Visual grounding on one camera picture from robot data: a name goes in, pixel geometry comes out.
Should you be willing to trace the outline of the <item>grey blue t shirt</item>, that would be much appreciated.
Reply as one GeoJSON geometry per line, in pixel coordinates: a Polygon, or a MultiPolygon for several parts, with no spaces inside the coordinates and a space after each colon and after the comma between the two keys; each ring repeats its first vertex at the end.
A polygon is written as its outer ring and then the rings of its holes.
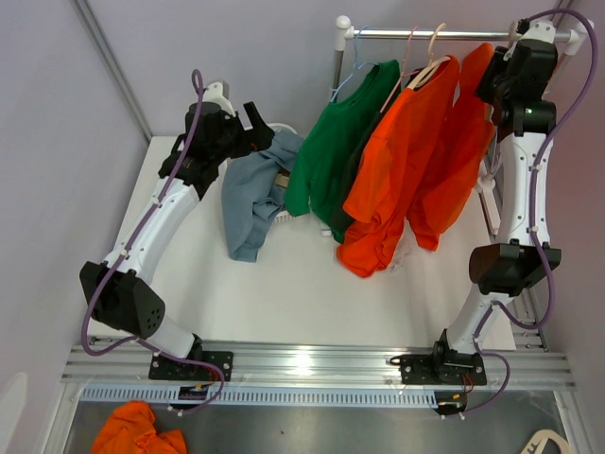
{"type": "Polygon", "coordinates": [[[223,230],[228,256],[254,263],[277,215],[285,208],[280,172],[291,172],[303,138],[276,131],[269,148],[232,160],[221,187],[223,230]]]}

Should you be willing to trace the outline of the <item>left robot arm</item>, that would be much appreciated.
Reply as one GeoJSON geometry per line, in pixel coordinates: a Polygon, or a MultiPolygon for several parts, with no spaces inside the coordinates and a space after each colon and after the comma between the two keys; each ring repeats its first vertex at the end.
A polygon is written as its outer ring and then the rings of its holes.
{"type": "Polygon", "coordinates": [[[162,162],[146,208],[113,251],[101,262],[86,262],[79,279],[87,302],[80,339],[88,339],[91,321],[127,333],[155,355],[170,360],[183,379],[203,368],[199,337],[182,329],[166,314],[165,303],[152,289],[153,276],[164,251],[182,222],[201,202],[228,159],[268,148],[275,135],[255,104],[238,113],[216,101],[198,101],[185,115],[185,131],[162,162]]]}

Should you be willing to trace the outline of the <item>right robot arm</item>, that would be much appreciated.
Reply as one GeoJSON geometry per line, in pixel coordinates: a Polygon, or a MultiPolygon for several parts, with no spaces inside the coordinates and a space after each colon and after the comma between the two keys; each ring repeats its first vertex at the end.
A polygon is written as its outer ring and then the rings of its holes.
{"type": "Polygon", "coordinates": [[[550,245],[545,221],[545,183],[557,110],[543,94],[558,60],[553,43],[536,38],[499,46],[475,96],[492,109],[506,179],[502,218],[493,244],[473,250],[470,293],[455,321],[434,344],[423,377],[459,385],[465,376],[484,385],[479,340],[492,314],[525,289],[551,282],[562,252],[550,245]]]}

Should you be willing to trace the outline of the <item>wooden hanger left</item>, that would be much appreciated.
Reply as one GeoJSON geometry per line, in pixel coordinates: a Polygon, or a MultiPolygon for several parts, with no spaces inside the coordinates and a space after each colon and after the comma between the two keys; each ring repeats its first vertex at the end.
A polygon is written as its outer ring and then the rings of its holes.
{"type": "Polygon", "coordinates": [[[438,71],[438,69],[440,68],[440,66],[444,62],[450,61],[450,58],[448,56],[441,57],[441,58],[437,59],[435,57],[435,53],[434,53],[434,42],[436,41],[439,33],[441,31],[443,31],[444,29],[446,29],[446,27],[447,27],[446,23],[441,23],[435,29],[434,33],[431,35],[431,38],[429,40],[429,45],[428,45],[428,48],[427,48],[428,64],[406,86],[407,88],[412,89],[412,90],[420,89],[429,80],[432,79],[432,77],[434,76],[434,74],[438,71]]]}

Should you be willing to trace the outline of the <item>orange t shirt left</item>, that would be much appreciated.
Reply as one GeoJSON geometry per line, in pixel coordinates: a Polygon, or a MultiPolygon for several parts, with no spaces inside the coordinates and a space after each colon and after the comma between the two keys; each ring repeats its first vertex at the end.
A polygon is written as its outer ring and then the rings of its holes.
{"type": "Polygon", "coordinates": [[[420,89],[405,88],[364,147],[343,203],[354,222],[337,247],[337,259],[368,278],[385,270],[405,229],[406,214],[433,154],[459,80],[455,57],[420,89]]]}

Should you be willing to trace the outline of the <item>orange t shirt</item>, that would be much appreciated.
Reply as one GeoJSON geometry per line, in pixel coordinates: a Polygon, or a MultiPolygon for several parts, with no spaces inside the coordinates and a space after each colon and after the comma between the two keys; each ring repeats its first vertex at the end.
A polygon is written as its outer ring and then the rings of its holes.
{"type": "Polygon", "coordinates": [[[368,278],[385,270],[405,229],[406,214],[433,154],[459,80],[455,57],[420,89],[405,88],[364,147],[343,203],[354,222],[337,247],[337,259],[368,278]]]}
{"type": "Polygon", "coordinates": [[[418,246],[434,252],[475,188],[480,164],[494,136],[490,106],[475,95],[494,48],[484,43],[461,64],[458,97],[445,117],[435,151],[416,191],[407,220],[418,246]]]}

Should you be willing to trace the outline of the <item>orange t shirt right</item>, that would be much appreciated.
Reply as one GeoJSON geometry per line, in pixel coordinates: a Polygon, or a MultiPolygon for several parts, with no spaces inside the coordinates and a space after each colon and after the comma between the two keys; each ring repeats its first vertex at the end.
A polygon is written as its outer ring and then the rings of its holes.
{"type": "Polygon", "coordinates": [[[435,151],[416,191],[407,220],[418,246],[434,252],[475,188],[480,164],[494,136],[490,106],[475,95],[494,48],[484,43],[461,64],[458,97],[445,117],[435,151]]]}

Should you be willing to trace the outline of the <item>wooden hanger on floor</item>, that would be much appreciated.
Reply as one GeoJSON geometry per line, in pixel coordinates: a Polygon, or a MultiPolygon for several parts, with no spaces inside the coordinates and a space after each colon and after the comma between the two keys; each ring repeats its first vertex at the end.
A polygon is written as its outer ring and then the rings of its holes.
{"type": "Polygon", "coordinates": [[[536,431],[521,450],[522,454],[542,454],[549,442],[552,442],[561,454],[572,454],[570,444],[557,432],[551,429],[536,431]]]}

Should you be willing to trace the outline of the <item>beige cloth in basket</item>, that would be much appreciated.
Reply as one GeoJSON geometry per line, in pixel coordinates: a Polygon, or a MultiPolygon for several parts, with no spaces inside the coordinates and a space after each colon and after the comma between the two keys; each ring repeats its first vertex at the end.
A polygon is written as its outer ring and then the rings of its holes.
{"type": "Polygon", "coordinates": [[[288,183],[289,183],[289,177],[290,174],[288,172],[282,172],[280,171],[275,178],[275,184],[278,187],[281,187],[283,189],[287,189],[288,183]]]}

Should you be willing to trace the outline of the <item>white metal clothes rack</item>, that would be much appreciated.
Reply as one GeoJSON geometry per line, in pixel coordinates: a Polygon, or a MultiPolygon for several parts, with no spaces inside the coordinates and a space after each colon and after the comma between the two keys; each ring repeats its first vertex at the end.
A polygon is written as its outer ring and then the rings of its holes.
{"type": "MultiPolygon", "coordinates": [[[[557,60],[557,65],[555,67],[554,73],[551,76],[548,85],[546,87],[546,89],[544,90],[544,95],[546,94],[547,90],[550,87],[550,83],[551,81],[554,80],[555,76],[557,75],[557,73],[559,72],[560,69],[562,69],[564,67],[564,64],[566,63],[566,61],[573,56],[578,49],[581,47],[582,43],[584,41],[589,41],[591,46],[594,48],[592,51],[592,56],[594,58],[596,58],[598,56],[598,51],[596,49],[597,43],[596,43],[596,35],[594,32],[594,25],[591,21],[589,21],[588,19],[586,19],[584,16],[582,16],[581,14],[579,14],[577,11],[574,11],[573,16],[575,16],[578,20],[578,24],[575,28],[571,29],[567,35],[565,35],[565,40],[566,40],[566,46],[565,49],[562,53],[558,52],[558,60],[557,60]]],[[[543,13],[539,13],[536,14],[534,16],[531,16],[529,18],[526,18],[529,20],[533,20],[533,19],[544,19],[545,15],[543,13]]],[[[348,40],[351,40],[353,38],[353,32],[351,31],[351,27],[353,27],[350,23],[350,20],[348,17],[346,16],[340,16],[337,18],[337,27],[339,29],[339,32],[343,32],[344,33],[344,37],[348,40]]],[[[408,38],[409,40],[420,40],[420,39],[427,39],[430,40],[431,35],[434,33],[435,30],[426,30],[426,31],[419,31],[417,29],[412,29],[412,30],[392,30],[392,31],[388,31],[388,30],[366,30],[363,31],[361,33],[361,38],[363,39],[370,39],[370,38],[375,38],[375,39],[403,39],[403,38],[408,38]]],[[[443,31],[441,31],[437,37],[437,39],[444,39],[444,40],[462,40],[462,41],[476,41],[476,40],[480,40],[482,42],[482,44],[484,43],[488,43],[491,44],[493,41],[499,41],[501,39],[503,39],[503,34],[501,33],[484,33],[484,32],[447,32],[445,31],[445,29],[443,31]]],[[[492,109],[490,107],[490,111],[488,113],[488,119],[491,121],[491,117],[492,117],[492,109]]],[[[564,117],[558,117],[556,116],[556,127],[552,133],[552,138],[554,140],[555,135],[557,134],[557,132],[559,131],[560,127],[563,125],[563,123],[565,122],[565,118],[564,117]]],[[[496,138],[496,127],[494,126],[494,136],[493,139],[491,141],[491,143],[497,143],[497,138],[496,138]]],[[[478,190],[481,187],[487,186],[489,184],[489,179],[490,177],[486,174],[482,174],[479,168],[479,174],[478,174],[478,178],[477,181],[475,183],[475,188],[474,190],[478,190]]],[[[501,225],[501,220],[500,220],[500,224],[499,227],[497,228],[495,234],[497,235],[499,232],[499,228],[501,225]]]]}

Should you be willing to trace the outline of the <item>white plastic laundry basket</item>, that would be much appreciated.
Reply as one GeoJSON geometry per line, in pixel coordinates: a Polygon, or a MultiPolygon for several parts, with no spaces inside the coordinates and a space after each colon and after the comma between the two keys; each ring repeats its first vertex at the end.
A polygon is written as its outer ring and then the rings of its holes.
{"type": "Polygon", "coordinates": [[[275,130],[275,136],[271,146],[263,154],[268,165],[269,195],[275,203],[273,223],[280,224],[292,220],[292,216],[285,207],[286,189],[278,187],[274,181],[280,171],[288,172],[290,174],[289,180],[291,179],[291,173],[303,139],[293,127],[287,124],[276,123],[270,124],[270,126],[275,130]]]}

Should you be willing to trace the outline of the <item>orange cloth on floor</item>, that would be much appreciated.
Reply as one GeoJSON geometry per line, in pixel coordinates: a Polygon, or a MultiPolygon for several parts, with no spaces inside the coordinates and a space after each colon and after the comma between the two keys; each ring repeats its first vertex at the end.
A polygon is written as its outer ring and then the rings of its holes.
{"type": "Polygon", "coordinates": [[[144,401],[119,406],[97,434],[91,453],[186,453],[179,429],[162,433],[154,426],[155,415],[144,401]]]}

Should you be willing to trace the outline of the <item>aluminium mounting rail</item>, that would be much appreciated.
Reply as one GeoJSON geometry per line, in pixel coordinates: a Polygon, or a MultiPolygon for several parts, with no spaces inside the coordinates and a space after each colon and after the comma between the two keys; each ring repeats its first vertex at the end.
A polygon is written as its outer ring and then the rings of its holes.
{"type": "MultiPolygon", "coordinates": [[[[205,351],[234,353],[229,386],[280,388],[384,389],[401,385],[401,373],[389,363],[400,355],[427,355],[428,348],[297,345],[210,341],[205,351]]],[[[576,380],[566,355],[543,350],[505,351],[512,391],[568,391],[576,380]]],[[[148,383],[152,353],[127,342],[101,357],[74,345],[60,377],[62,383],[148,383]]]]}

